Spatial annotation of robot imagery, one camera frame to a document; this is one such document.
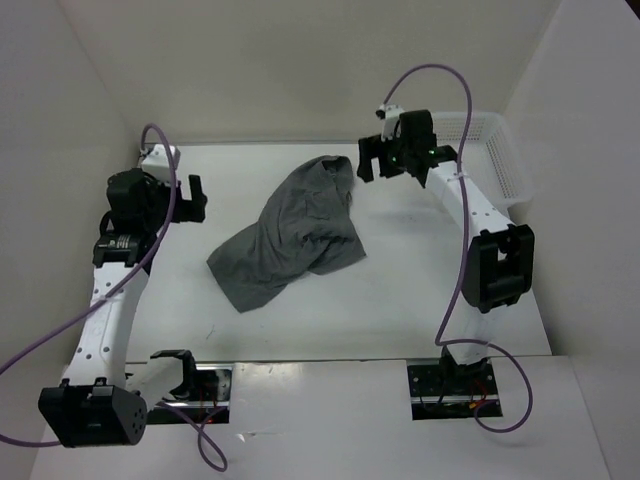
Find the grey shorts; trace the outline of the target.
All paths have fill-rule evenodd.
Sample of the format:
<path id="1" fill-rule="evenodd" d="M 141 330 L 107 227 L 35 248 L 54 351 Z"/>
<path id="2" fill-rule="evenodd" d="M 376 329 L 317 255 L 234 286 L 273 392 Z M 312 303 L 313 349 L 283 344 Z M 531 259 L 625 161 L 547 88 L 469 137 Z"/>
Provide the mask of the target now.
<path id="1" fill-rule="evenodd" d="M 237 312 L 265 306 L 309 273 L 327 275 L 366 257 L 350 217 L 354 184 L 348 157 L 313 158 L 282 181 L 254 223 L 210 254 L 207 266 Z"/>

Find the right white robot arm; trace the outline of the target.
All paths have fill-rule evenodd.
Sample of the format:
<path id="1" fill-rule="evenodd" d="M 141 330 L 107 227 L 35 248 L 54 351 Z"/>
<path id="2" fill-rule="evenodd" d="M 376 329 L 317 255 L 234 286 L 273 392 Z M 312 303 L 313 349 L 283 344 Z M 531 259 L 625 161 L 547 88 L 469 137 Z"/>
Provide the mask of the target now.
<path id="1" fill-rule="evenodd" d="M 380 133 L 358 141 L 358 177 L 369 183 L 375 177 L 410 175 L 463 232 L 466 256 L 454 288 L 455 306 L 471 319 L 452 340 L 442 331 L 436 334 L 440 385 L 460 393 L 488 363 L 498 316 L 531 288 L 535 236 L 529 226 L 499 212 L 464 171 L 458 152 L 439 144 L 429 111 L 383 104 L 376 115 Z"/>

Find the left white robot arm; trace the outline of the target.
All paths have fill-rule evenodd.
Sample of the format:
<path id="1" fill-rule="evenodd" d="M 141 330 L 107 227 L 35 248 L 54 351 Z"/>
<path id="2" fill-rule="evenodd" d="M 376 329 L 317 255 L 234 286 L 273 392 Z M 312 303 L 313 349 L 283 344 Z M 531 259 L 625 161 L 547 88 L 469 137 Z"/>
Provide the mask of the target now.
<path id="1" fill-rule="evenodd" d="M 191 196 L 140 168 L 107 181 L 109 209 L 93 247 L 94 291 L 74 356 L 60 384 L 42 389 L 38 409 L 66 448 L 136 445 L 148 413 L 170 396 L 191 398 L 200 385 L 186 349 L 160 350 L 142 371 L 127 375 L 136 310 L 150 278 L 164 222 L 201 223 L 207 197 L 197 175 Z"/>

